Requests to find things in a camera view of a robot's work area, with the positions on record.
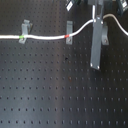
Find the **long grey gripper finger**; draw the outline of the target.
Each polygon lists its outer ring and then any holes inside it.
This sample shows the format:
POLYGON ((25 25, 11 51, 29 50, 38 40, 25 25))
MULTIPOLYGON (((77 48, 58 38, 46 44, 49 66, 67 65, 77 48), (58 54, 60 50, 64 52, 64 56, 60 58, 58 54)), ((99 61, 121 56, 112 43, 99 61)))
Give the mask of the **long grey gripper finger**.
POLYGON ((99 70, 103 22, 101 20, 101 17, 97 15, 96 5, 92 6, 92 18, 93 18, 93 36, 92 36, 90 66, 93 69, 99 70))

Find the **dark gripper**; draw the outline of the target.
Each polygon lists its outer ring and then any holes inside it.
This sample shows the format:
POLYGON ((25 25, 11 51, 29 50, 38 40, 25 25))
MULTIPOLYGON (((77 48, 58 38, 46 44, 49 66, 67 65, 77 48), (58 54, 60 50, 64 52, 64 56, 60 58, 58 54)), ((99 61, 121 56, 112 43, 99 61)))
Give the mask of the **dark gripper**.
POLYGON ((112 0, 87 0, 89 5, 103 5, 105 8, 111 8, 112 0))

